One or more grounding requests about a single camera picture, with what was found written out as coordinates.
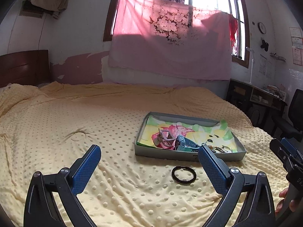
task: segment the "box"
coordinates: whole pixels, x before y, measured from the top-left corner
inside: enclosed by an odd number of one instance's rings
[[[146,122],[148,117],[152,115],[155,118],[159,120],[163,120],[166,122],[182,122],[189,125],[198,124],[201,126],[214,126],[219,121],[217,120],[209,120],[209,119],[201,119],[201,118],[194,118],[194,117],[186,117],[182,115],[174,115],[174,114],[162,114],[162,113],[156,113],[156,112],[149,112],[139,129],[139,132],[136,137],[134,150],[135,155],[139,156],[145,156],[145,157],[152,157],[152,158],[159,158],[159,159],[172,159],[172,160],[183,160],[183,161],[197,161],[198,160],[198,153],[197,152],[184,152],[184,151],[176,151],[176,150],[167,150],[167,149],[161,149],[161,148],[155,148],[150,146],[144,146],[140,145],[138,141],[141,140],[144,128],[146,126]],[[234,136],[234,141],[237,146],[238,152],[233,153],[215,153],[217,158],[220,158],[224,161],[239,161],[242,160],[246,154],[246,149],[243,147],[241,142],[237,139],[237,137],[232,133]]]

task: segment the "finger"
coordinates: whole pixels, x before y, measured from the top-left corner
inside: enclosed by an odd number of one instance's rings
[[[285,198],[286,195],[287,195],[287,192],[288,192],[288,188],[282,190],[282,191],[279,193],[279,197],[280,197],[280,198]]]
[[[282,206],[283,206],[283,202],[284,202],[284,199],[283,200],[281,200],[279,203],[278,203],[278,205],[277,205],[277,207],[276,207],[276,213],[278,213],[279,211],[281,211],[281,209],[282,209]]]
[[[292,201],[290,202],[290,204],[289,204],[289,209],[290,209],[292,212],[296,211],[296,209],[297,209],[299,203],[300,203],[300,201],[298,201],[298,200],[292,200]]]

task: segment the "black ring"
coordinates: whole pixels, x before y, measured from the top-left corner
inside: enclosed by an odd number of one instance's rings
[[[176,170],[179,170],[179,169],[185,169],[186,171],[191,172],[191,173],[193,174],[194,177],[193,177],[192,179],[190,179],[189,181],[180,180],[180,179],[177,178],[176,175],[175,175],[175,171],[176,171]],[[190,168],[190,167],[187,167],[187,166],[176,166],[176,167],[172,170],[172,178],[173,178],[173,180],[177,181],[178,183],[188,184],[188,183],[192,183],[193,181],[196,180],[197,174],[196,174],[196,172],[195,172],[192,168]]]

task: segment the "office chair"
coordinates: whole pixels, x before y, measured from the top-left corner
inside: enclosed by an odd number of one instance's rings
[[[275,123],[272,136],[274,136],[276,129],[279,128],[282,131],[281,138],[295,138],[298,142],[301,142],[303,138],[301,132],[303,131],[303,90],[296,89],[288,109],[288,117],[293,126],[279,116],[272,116],[272,121]]]

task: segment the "notice paper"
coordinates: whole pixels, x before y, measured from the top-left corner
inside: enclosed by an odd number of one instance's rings
[[[302,66],[301,49],[292,48],[294,64]]]
[[[260,65],[259,65],[259,73],[261,73],[264,76],[266,75],[266,61],[267,60],[261,56]]]
[[[266,61],[266,77],[272,79],[275,68],[270,61]]]
[[[291,37],[302,38],[301,29],[297,27],[290,27],[290,35]]]
[[[303,49],[303,40],[302,38],[292,37],[291,38],[292,45],[296,48]]]

